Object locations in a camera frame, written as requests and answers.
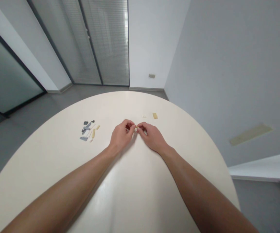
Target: left hand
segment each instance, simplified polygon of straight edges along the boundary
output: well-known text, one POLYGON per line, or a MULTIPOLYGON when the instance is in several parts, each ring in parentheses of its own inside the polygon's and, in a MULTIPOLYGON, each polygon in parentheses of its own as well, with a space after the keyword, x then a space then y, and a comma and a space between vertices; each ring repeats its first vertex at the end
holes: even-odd
POLYGON ((131 141, 136 125, 131 120, 123 120, 117 125, 112 133, 109 147, 113 147, 117 152, 121 152, 131 141))

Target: gray floor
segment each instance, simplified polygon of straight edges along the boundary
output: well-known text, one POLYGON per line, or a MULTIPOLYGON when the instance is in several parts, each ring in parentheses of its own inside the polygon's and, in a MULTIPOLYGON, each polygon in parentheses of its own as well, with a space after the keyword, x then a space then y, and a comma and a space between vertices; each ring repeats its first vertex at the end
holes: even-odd
POLYGON ((260 233, 280 232, 280 183, 234 180, 242 213, 260 233))
MULTIPOLYGON (((88 97, 128 87, 73 85, 62 94, 46 94, 0 123, 0 172, 21 144, 45 121, 66 107, 88 97)), ((142 91, 166 99, 163 92, 142 91)))

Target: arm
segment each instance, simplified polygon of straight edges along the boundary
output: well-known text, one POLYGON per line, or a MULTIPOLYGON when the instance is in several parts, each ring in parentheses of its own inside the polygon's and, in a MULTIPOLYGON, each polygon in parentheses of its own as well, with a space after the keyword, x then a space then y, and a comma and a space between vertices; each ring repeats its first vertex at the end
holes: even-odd
POLYGON ((2 232, 63 231, 116 155, 130 142, 134 129, 130 120, 116 126, 106 149, 50 187, 2 232))
POLYGON ((258 232, 214 185, 166 143, 155 126, 143 122, 138 127, 137 133, 144 142, 165 161, 201 232, 258 232))

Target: white oval table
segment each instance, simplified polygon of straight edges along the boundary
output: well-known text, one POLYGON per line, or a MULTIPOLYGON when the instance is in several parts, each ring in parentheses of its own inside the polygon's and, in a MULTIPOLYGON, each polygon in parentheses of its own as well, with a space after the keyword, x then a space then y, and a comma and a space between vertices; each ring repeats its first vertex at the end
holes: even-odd
MULTIPOLYGON (((63 176, 100 153, 123 119, 146 121, 237 208, 227 166, 205 130, 185 111, 140 92, 111 92, 79 101, 39 127, 0 173, 0 231, 63 176), (153 119, 152 113, 158 115, 153 119), (84 121, 101 125, 80 140, 84 121)), ((69 232, 199 232, 161 157, 134 134, 69 232)))

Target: black metal frame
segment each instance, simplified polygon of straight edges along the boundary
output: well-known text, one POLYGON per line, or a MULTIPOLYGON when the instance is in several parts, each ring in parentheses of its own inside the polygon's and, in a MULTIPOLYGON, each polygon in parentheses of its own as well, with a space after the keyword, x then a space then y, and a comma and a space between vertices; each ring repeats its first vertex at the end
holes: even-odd
POLYGON ((83 17, 83 20, 84 20, 84 24, 85 24, 85 27, 87 29, 87 35, 89 37, 89 42, 90 42, 90 46, 91 46, 91 50, 92 50, 92 53, 93 53, 93 56, 94 56, 94 59, 95 59, 95 63, 96 63, 96 67, 97 67, 97 70, 98 70, 98 74, 99 74, 99 78, 100 78, 100 81, 101 81, 101 84, 86 84, 86 83, 75 83, 74 79, 72 78, 68 68, 66 67, 66 64, 65 62, 63 61, 62 59, 62 56, 61 54, 59 53, 52 37, 50 36, 44 22, 42 21, 39 13, 37 12, 36 10, 36 7, 34 6, 32 0, 27 0, 27 3, 29 4, 30 8, 32 9, 36 19, 38 20, 41 28, 43 29, 45 35, 47 36, 51 46, 53 47, 58 59, 60 60, 63 68, 65 69, 67 75, 69 76, 69 79, 71 80, 71 82, 74 84, 74 85, 91 85, 91 86, 119 86, 119 87, 129 87, 130 85, 130 65, 129 65, 129 8, 128 8, 128 0, 127 0, 127 13, 128 13, 128 81, 129 81, 129 85, 109 85, 109 84, 104 84, 103 83, 103 79, 102 79, 102 76, 101 76, 101 71, 100 71, 100 68, 99 68, 99 64, 98 64, 98 60, 97 60, 97 56, 96 56, 96 53, 95 53, 95 49, 94 49, 94 46, 93 46, 93 42, 92 42, 92 39, 91 39, 91 36, 90 36, 90 32, 89 32, 89 28, 88 28, 88 23, 87 23, 87 20, 86 20, 86 15, 85 15, 85 12, 84 12, 84 9, 83 9, 83 5, 82 5, 82 1, 81 0, 78 0, 78 3, 79 3, 79 7, 81 9, 81 13, 82 13, 82 17, 83 17))
POLYGON ((0 116, 2 117, 2 119, 0 119, 0 122, 2 122, 3 120, 9 118, 10 114, 12 114, 13 112, 22 108, 23 106, 31 103, 32 101, 36 100, 37 98, 41 97, 42 95, 46 94, 47 91, 42 86, 42 84, 36 79, 36 77, 31 73, 31 71, 25 66, 25 64, 20 60, 20 58, 15 54, 15 52, 9 47, 9 45, 5 42, 5 40, 1 36, 0 36, 0 43, 10 53, 10 55, 18 62, 18 64, 24 69, 24 71, 27 72, 27 74, 31 77, 31 79, 43 90, 42 93, 40 93, 37 96, 23 102, 22 104, 12 108, 11 110, 8 110, 5 113, 0 112, 0 116))

